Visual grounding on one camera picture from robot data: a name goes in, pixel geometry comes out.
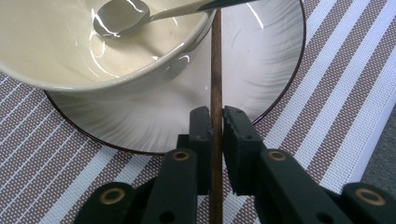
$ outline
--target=white plate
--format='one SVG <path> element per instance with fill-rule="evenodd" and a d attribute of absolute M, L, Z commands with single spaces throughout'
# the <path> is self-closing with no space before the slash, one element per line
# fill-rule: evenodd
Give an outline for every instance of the white plate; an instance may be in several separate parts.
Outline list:
<path fill-rule="evenodd" d="M 224 8 L 223 103 L 258 120 L 280 99 L 304 51 L 299 0 L 265 0 Z M 162 154 L 188 133 L 189 114 L 209 106 L 210 33 L 196 58 L 171 82 L 137 99 L 87 101 L 47 92 L 57 110 L 89 137 L 121 150 Z"/>

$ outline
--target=clamp jaw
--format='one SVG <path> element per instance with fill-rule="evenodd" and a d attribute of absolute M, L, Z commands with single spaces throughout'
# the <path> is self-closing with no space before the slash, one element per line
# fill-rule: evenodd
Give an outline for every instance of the clamp jaw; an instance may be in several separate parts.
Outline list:
<path fill-rule="evenodd" d="M 267 149 L 244 111 L 223 109 L 223 153 L 236 195 L 255 196 L 261 223 L 394 223 L 396 200 L 353 183 L 341 195 L 320 187 L 289 153 Z M 197 195 L 211 191 L 213 133 L 208 109 L 191 111 L 190 134 L 165 154 L 157 177 L 137 189 L 113 182 L 97 189 L 75 223 L 196 221 Z"/>

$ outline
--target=table surface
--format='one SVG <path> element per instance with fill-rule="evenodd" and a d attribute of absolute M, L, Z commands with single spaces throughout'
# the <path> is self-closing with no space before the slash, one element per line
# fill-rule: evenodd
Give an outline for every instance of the table surface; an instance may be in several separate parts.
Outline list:
<path fill-rule="evenodd" d="M 396 1 L 305 0 L 304 10 L 301 67 L 256 127 L 267 147 L 288 151 L 321 186 L 339 192 L 361 179 L 396 102 Z M 4 73 L 0 86 L 0 223 L 71 223 L 99 186 L 136 187 L 157 174 L 161 157 L 92 141 L 43 91 Z M 259 222 L 253 198 L 234 196 L 227 178 L 223 194 L 224 223 Z M 207 197 L 199 197 L 199 223 L 207 223 L 207 211 Z"/>

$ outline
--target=brass screw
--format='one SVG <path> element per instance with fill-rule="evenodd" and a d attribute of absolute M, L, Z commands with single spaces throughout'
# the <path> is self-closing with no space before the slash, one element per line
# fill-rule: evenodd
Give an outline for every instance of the brass screw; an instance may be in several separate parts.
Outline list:
<path fill-rule="evenodd" d="M 286 155 L 280 151 L 270 151 L 268 155 L 274 161 L 284 161 L 286 159 Z"/>
<path fill-rule="evenodd" d="M 356 189 L 355 193 L 360 199 L 371 205 L 382 206 L 386 203 L 380 194 L 370 189 Z"/>
<path fill-rule="evenodd" d="M 115 193 L 115 197 L 108 197 L 109 194 Z M 125 191 L 123 189 L 119 188 L 113 188 L 113 189 L 108 189 L 105 192 L 102 193 L 100 196 L 100 202 L 103 204 L 113 204 L 113 203 L 118 203 L 125 197 Z"/>

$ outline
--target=screw hole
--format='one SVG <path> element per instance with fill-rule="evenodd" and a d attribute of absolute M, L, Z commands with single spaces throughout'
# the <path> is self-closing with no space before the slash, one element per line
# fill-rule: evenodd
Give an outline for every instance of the screw hole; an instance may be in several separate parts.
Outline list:
<path fill-rule="evenodd" d="M 327 214 L 324 214 L 324 213 L 318 213 L 317 218 L 321 223 L 326 223 L 326 224 L 334 223 L 334 220 L 332 220 L 332 217 Z"/>
<path fill-rule="evenodd" d="M 175 214 L 173 212 L 164 212 L 160 215 L 161 223 L 171 223 L 175 220 Z"/>
<path fill-rule="evenodd" d="M 190 157 L 190 154 L 187 152 L 179 151 L 173 155 L 173 159 L 175 161 L 184 161 Z"/>
<path fill-rule="evenodd" d="M 249 140 L 249 139 L 252 139 L 252 138 L 253 138 L 253 136 L 251 136 L 251 135 L 242 135 L 242 137 L 243 137 L 243 138 L 245 138 L 245 139 L 247 139 L 247 140 Z"/>

